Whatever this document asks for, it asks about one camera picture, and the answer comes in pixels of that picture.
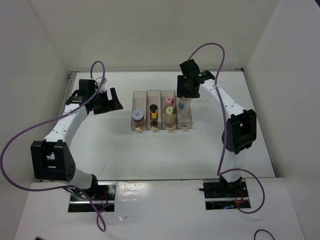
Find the transparent container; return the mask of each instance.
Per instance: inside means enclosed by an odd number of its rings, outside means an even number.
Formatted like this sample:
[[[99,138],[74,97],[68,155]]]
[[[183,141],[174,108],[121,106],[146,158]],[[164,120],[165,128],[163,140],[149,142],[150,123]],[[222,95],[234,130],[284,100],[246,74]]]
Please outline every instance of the transparent container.
[[[147,92],[134,91],[132,98],[131,111],[131,129],[133,131],[145,131],[146,127],[146,113],[147,113]]]
[[[191,100],[192,98],[175,98],[175,101],[177,103],[177,129],[187,130],[191,129],[192,127]]]
[[[161,91],[148,90],[146,98],[146,129],[161,129]]]
[[[177,128],[175,91],[161,91],[162,130],[172,131]]]

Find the table surface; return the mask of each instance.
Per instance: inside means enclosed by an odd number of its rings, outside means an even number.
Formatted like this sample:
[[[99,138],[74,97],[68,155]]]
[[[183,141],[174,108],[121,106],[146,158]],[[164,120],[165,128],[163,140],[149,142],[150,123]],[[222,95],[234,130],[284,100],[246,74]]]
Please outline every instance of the table surface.
[[[254,214],[237,209],[206,210],[201,180],[122,181],[117,183],[114,212],[103,212],[106,232],[96,225],[95,212],[68,213],[70,193],[59,189],[30,192],[16,240],[252,240],[258,229],[276,240],[303,240],[304,236],[283,178],[261,178],[266,199]],[[252,209],[262,192],[246,179]],[[38,182],[32,188],[59,183]],[[271,240],[259,233],[257,240]]]
[[[192,100],[190,130],[131,130],[133,91],[175,90],[178,74],[178,71],[108,72],[105,87],[116,89],[123,110],[89,114],[70,146],[76,167],[95,174],[99,180],[216,178],[223,147],[223,118],[203,97]],[[101,75],[95,72],[93,77]],[[90,79],[90,74],[77,73],[72,91],[78,89],[79,79]],[[246,109],[254,108],[241,71],[221,72],[218,82],[237,103]],[[257,139],[243,168],[257,177],[275,176],[259,122]]]

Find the robotic arm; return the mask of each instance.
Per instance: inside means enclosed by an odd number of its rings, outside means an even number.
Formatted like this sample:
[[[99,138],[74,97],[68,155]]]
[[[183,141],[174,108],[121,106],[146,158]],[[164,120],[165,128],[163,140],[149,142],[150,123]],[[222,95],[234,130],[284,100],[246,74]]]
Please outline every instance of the robotic arm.
[[[66,101],[64,115],[70,113],[79,105],[87,101],[98,89],[101,82],[92,79],[80,79],[79,90],[76,90]],[[96,176],[84,173],[76,168],[70,152],[70,145],[81,123],[89,112],[96,114],[107,113],[123,109],[116,90],[110,89],[112,99],[108,99],[104,86],[99,93],[85,107],[60,119],[52,131],[42,140],[34,141],[31,145],[33,171],[36,179],[61,181],[69,185],[84,189],[91,198],[103,192],[105,186],[99,186]]]
[[[193,59],[180,64],[183,75],[178,76],[177,97],[180,99],[203,96],[222,114],[221,103],[216,91],[224,103],[227,119],[227,144],[221,171],[241,169],[248,148],[257,138],[257,115],[252,109],[245,110],[237,104],[219,85],[215,86],[215,76],[210,71],[202,71]],[[240,171],[231,171],[220,176],[220,186],[224,192],[236,189],[242,181]]]

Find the white floor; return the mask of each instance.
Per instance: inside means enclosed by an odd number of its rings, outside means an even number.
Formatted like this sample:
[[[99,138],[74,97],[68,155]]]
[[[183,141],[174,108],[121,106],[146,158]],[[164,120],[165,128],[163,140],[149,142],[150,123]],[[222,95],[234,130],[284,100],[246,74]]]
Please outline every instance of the white floor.
[[[96,225],[96,213],[68,213],[70,194],[62,189],[30,192],[16,240],[253,240],[258,229],[276,240],[304,240],[283,178],[261,178],[264,207],[246,215],[237,209],[206,210],[201,180],[118,182],[114,212],[102,213],[106,232]],[[247,179],[253,209],[262,193]],[[48,188],[58,183],[33,183]],[[261,232],[257,240],[271,240]]]
[[[178,74],[108,72],[106,88],[116,89],[124,109],[100,115],[90,113],[71,144],[76,167],[95,174],[99,180],[216,178],[223,146],[223,120],[204,98],[192,100],[193,125],[188,131],[138,133],[131,130],[133,91],[176,90]],[[97,72],[94,78],[101,75]],[[90,79],[90,74],[78,73],[73,91],[78,89],[79,79]],[[244,108],[254,108],[241,71],[221,72],[219,84]],[[243,168],[258,177],[275,176],[259,123],[257,139],[246,155]]]

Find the white wall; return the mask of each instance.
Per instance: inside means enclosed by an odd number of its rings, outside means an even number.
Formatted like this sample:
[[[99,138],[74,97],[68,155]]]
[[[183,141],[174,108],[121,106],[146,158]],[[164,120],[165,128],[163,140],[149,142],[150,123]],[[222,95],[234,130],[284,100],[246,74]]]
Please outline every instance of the white wall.
[[[222,43],[243,68],[279,0],[29,0],[68,70],[178,70],[201,44]],[[218,68],[221,51],[196,56]]]
[[[1,1],[0,33],[2,149],[17,132],[59,114],[69,73],[27,0]],[[30,145],[49,127],[22,135],[4,156],[8,175],[23,186],[33,180]],[[1,239],[14,239],[27,196],[0,174]]]
[[[315,1],[281,0],[244,72],[275,172],[286,177],[307,240],[320,239],[319,39]]]

